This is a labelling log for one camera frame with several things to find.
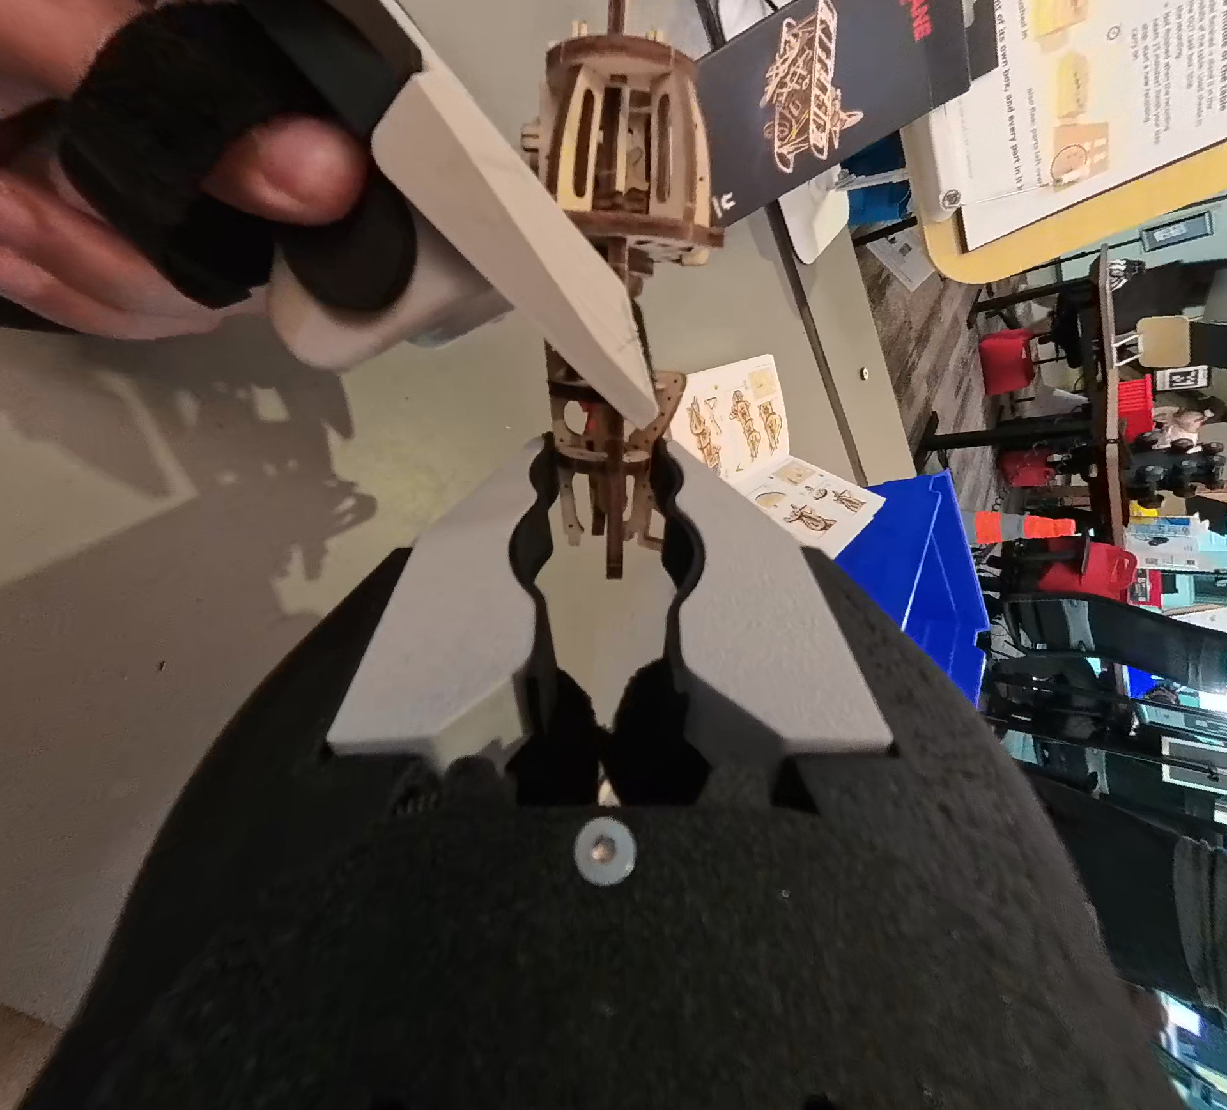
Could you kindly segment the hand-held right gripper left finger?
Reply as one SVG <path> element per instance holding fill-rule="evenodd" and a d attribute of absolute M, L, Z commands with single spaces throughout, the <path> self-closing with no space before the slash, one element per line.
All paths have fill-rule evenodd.
<path fill-rule="evenodd" d="M 337 757 L 498 769 L 557 705 L 538 577 L 553 554 L 552 438 L 533 438 L 412 542 L 327 733 Z"/>

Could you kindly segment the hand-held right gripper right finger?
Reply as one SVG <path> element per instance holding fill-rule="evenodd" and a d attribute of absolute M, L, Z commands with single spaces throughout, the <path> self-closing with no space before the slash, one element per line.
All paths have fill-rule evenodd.
<path fill-rule="evenodd" d="M 664 659 L 706 761 L 884 755 L 893 736 L 802 548 L 681 447 L 655 448 Z"/>

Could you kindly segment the wooden mechanical model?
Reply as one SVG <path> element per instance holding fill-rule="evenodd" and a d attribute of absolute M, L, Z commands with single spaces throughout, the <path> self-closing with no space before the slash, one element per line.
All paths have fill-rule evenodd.
<path fill-rule="evenodd" d="M 621 280 L 653 383 L 651 421 L 630 427 L 545 347 L 561 526 L 573 548 L 586 533 L 603 540 L 609 581 L 623 574 L 627 542 L 663 544 L 650 532 L 651 459 L 685 389 L 681 374 L 654 370 L 642 284 L 663 264 L 705 265 L 724 242 L 711 221 L 696 63 L 657 28 L 631 33 L 630 2 L 607 0 L 604 32 L 577 21 L 548 49 L 538 118 L 521 133 L 530 169 Z"/>

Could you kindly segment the model instruction booklet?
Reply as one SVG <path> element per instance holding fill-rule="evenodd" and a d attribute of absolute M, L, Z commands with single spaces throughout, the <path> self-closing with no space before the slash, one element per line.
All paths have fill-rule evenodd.
<path fill-rule="evenodd" d="M 837 559 L 885 499 L 791 453 L 778 379 L 769 354 L 694 372 L 668 434 L 801 546 Z"/>

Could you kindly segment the black model kit package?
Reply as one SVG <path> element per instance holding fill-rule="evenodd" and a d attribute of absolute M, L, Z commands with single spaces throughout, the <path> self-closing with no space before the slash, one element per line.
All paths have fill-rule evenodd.
<path fill-rule="evenodd" d="M 967 92 L 993 0 L 793 0 L 697 59 L 713 223 L 728 227 Z"/>

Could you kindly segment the blue plastic bin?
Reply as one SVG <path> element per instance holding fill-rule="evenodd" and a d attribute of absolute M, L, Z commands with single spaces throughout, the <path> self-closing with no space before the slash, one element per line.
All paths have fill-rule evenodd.
<path fill-rule="evenodd" d="M 949 472 L 867 491 L 883 503 L 835 564 L 977 707 L 990 619 Z"/>

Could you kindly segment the orange traffic cone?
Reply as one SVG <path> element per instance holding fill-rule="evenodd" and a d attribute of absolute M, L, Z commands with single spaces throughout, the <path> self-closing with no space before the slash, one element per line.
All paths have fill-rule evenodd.
<path fill-rule="evenodd" d="M 1053 519 L 1003 510 L 961 510 L 968 542 L 994 546 L 1016 540 L 1053 540 L 1073 537 L 1078 527 L 1073 519 Z"/>

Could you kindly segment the red tote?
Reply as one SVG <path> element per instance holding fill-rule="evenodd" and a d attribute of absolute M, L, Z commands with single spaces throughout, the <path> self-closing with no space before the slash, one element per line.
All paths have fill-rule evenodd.
<path fill-rule="evenodd" d="M 1138 574 L 1137 558 L 1114 545 L 1087 540 L 1077 562 L 1073 594 L 1127 603 Z"/>

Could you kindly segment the red storage bin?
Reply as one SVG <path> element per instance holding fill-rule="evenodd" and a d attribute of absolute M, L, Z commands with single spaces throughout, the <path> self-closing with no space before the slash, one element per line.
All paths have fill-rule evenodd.
<path fill-rule="evenodd" d="M 1020 328 L 980 338 L 977 358 L 985 397 L 1014 395 L 1035 381 L 1035 337 L 1034 331 Z"/>

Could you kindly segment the white instruction board yellow edge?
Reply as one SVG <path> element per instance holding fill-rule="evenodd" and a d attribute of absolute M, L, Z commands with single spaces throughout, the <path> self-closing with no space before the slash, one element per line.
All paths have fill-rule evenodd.
<path fill-rule="evenodd" d="M 989 283 L 1224 192 L 1224 0 L 975 0 L 995 69 L 901 129 L 928 259 Z"/>

